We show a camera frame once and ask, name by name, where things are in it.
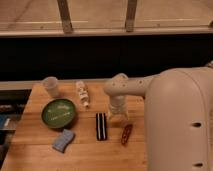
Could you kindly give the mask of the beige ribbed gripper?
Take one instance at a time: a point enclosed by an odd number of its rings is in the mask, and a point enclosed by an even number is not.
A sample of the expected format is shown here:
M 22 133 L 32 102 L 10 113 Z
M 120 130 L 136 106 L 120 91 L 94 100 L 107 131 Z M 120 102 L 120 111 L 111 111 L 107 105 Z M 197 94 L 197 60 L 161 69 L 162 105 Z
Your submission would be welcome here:
M 123 116 L 125 119 L 128 119 L 128 112 L 126 106 L 126 97 L 125 96 L 111 96 L 109 97 L 109 112 L 108 119 L 111 120 L 117 115 Z

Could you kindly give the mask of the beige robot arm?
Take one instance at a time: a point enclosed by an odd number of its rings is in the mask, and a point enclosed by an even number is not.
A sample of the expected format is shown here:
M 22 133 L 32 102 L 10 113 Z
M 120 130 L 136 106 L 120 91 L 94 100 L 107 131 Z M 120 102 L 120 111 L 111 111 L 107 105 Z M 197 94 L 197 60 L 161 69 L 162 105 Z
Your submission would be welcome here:
M 124 96 L 144 98 L 148 171 L 211 171 L 212 68 L 174 68 L 137 79 L 121 73 L 104 92 L 113 115 Z

